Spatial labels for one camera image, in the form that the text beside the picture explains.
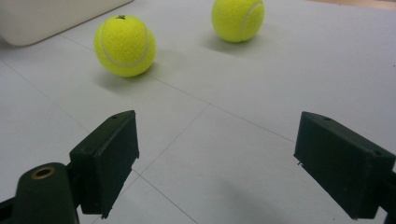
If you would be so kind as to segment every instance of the white floor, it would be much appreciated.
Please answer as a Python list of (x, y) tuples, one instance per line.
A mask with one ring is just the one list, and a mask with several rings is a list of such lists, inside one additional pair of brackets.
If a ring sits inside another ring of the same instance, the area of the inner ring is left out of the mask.
[[(0, 200), (109, 116), (135, 110), (141, 158), (108, 219), (81, 223), (383, 223), (351, 220), (293, 157), (302, 111), (396, 153), (396, 13), (267, 0), (257, 36), (228, 44), (212, 0), (135, 0), (29, 47), (0, 43)], [(110, 75), (92, 39), (112, 15), (157, 39), (136, 78)]]

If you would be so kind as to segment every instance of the yellow tennis ball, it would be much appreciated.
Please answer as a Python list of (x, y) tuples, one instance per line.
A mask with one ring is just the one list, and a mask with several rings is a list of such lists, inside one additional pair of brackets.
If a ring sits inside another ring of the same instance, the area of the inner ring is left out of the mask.
[(262, 27), (264, 21), (262, 0), (216, 0), (212, 8), (212, 24), (224, 40), (249, 40)]
[(120, 77), (142, 74), (154, 62), (154, 35), (136, 17), (119, 15), (107, 19), (96, 30), (93, 44), (102, 66)]

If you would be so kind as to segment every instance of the tennis ball seam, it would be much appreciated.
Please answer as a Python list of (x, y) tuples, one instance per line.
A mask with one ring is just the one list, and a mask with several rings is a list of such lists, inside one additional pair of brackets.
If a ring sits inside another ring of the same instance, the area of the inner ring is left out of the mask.
[(136, 65), (140, 64), (146, 58), (146, 55), (147, 55), (147, 53), (149, 51), (149, 31), (148, 31), (148, 28), (147, 28), (146, 25), (145, 25), (145, 38), (146, 38), (145, 52), (143, 52), (142, 56), (140, 56), (140, 58), (137, 61), (133, 62), (133, 63), (120, 63), (120, 62), (117, 62), (116, 60), (114, 60), (110, 55), (108, 55), (108, 53), (106, 51), (106, 48), (105, 48), (105, 45), (104, 45), (104, 42), (103, 42), (103, 39), (102, 39), (103, 32), (105, 30), (105, 26), (106, 26), (106, 24), (104, 25), (104, 27), (102, 27), (102, 31), (101, 31), (101, 34), (100, 34), (100, 44), (102, 46), (103, 53), (105, 54), (105, 56), (111, 62), (113, 62), (116, 65), (123, 66), (123, 67), (133, 67), (133, 66), (136, 66)]
[(244, 20), (243, 20), (243, 22), (242, 22), (241, 29), (240, 29), (240, 31), (239, 31), (242, 37), (243, 37), (243, 35), (244, 35), (245, 24), (247, 23), (250, 14), (251, 14), (251, 13), (253, 12), (253, 10), (254, 10), (256, 7), (258, 7), (259, 5), (263, 5), (263, 2), (262, 2), (262, 1), (255, 2), (255, 3), (250, 7), (250, 9), (248, 10), (247, 14), (245, 15)]

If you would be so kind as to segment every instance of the tennis ball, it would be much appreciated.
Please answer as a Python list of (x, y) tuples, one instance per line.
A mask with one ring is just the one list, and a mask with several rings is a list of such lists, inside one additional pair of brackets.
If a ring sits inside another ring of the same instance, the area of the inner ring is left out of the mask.
[(96, 30), (93, 41), (99, 62), (110, 73), (134, 77), (144, 73), (155, 58), (155, 39), (136, 17), (114, 16)]
[(260, 30), (264, 14), (262, 0), (216, 0), (212, 8), (212, 24), (222, 39), (241, 42)]

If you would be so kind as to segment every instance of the white container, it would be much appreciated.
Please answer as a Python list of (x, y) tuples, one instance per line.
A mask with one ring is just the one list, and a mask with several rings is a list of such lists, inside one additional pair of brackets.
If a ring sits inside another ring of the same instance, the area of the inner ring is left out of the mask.
[(0, 36), (34, 44), (133, 0), (0, 0)]

